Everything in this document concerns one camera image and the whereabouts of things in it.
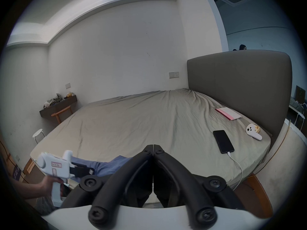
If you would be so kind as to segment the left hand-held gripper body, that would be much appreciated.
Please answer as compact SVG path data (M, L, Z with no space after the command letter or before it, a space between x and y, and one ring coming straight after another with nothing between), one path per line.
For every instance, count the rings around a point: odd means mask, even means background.
M55 157L48 152L42 152L38 156L36 164L45 175L60 178L64 183L67 183L67 179L76 176L76 165L71 162L72 155L73 152L70 150L66 150L62 157ZM59 208L63 203L60 190L60 183L53 182L51 200L53 205L57 208Z

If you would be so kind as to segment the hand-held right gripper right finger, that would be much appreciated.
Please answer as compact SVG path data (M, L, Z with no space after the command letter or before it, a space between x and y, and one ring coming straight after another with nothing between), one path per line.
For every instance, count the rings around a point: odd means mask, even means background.
M212 227L218 219L215 206L245 210L223 178L194 175L161 146L153 147L153 191L164 208L185 205L192 228Z

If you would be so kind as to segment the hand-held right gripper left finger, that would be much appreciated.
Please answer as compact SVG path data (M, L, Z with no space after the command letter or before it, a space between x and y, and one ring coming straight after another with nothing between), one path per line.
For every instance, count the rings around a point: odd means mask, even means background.
M115 225L118 206L142 208L153 191L153 149L147 145L114 174L87 175L64 200L60 209L91 205L86 217L98 229Z

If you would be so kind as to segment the person's left hand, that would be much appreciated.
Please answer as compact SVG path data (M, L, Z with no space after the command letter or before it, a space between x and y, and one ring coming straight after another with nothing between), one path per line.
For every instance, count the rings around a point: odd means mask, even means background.
M57 182L60 184L60 195L63 197L64 192L64 181L58 177L45 176L43 180L39 183L39 195L41 197L48 197L52 194L53 183Z

